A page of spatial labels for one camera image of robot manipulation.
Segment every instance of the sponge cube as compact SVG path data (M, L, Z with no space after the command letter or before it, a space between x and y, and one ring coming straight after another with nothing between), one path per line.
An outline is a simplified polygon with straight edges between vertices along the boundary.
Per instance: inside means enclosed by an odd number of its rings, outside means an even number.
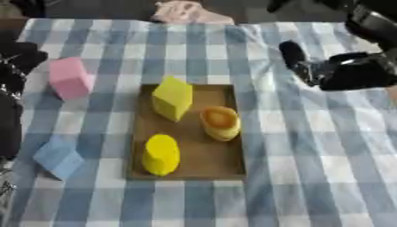
M60 180L67 180L84 162L73 143L60 136L53 136L33 159Z
M63 100L88 95L93 79L78 57L53 60L50 63L50 84Z
M152 93L154 110L171 121L178 122L193 102L193 87L167 76Z

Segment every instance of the black object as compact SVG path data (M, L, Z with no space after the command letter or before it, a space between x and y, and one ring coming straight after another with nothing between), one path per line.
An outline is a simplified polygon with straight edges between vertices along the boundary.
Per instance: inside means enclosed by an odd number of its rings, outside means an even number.
M45 0L11 0L29 18L44 18L46 14Z
M34 43L0 43L0 157L15 158L21 140L19 97L26 76L47 59Z
M280 10L285 4L288 4L291 0L271 0L268 5L268 12L276 12Z
M279 49L287 68L308 86L322 90L359 90L388 87L397 83L386 56L366 52L339 54L319 62L307 61L304 51L293 41Z

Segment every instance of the checkered tablecloth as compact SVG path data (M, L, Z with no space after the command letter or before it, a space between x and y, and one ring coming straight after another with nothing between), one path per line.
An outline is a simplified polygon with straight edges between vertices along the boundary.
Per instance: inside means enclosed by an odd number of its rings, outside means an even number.
M342 24L30 20L21 41L51 59L80 56L96 82L89 97L64 103L47 64L29 76L10 226L396 226L397 114L387 93L305 86L277 50L288 39L313 59L357 44ZM126 180L139 86L165 74L235 85L244 182ZM86 160L66 182L32 161L52 135Z

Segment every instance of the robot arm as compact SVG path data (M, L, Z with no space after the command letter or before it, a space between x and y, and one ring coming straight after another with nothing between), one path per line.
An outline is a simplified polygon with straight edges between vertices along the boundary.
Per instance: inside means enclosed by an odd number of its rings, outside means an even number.
M378 0L377 4L363 0L336 2L339 3L332 1L334 8L347 12L347 29L353 35L377 43L384 52L344 53L313 62L307 60L297 43L288 41L279 47L286 66L308 86L318 85L322 90L358 90L396 84L397 10L379 6L391 1Z

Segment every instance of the floor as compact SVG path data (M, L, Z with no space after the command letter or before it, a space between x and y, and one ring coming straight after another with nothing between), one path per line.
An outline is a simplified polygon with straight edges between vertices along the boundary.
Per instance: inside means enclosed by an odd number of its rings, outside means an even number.
M345 15L314 0L292 0L276 13L268 13L270 0L196 0L210 11L232 17L237 23L270 21L343 21ZM148 20L156 0L46 0L47 17L77 19Z

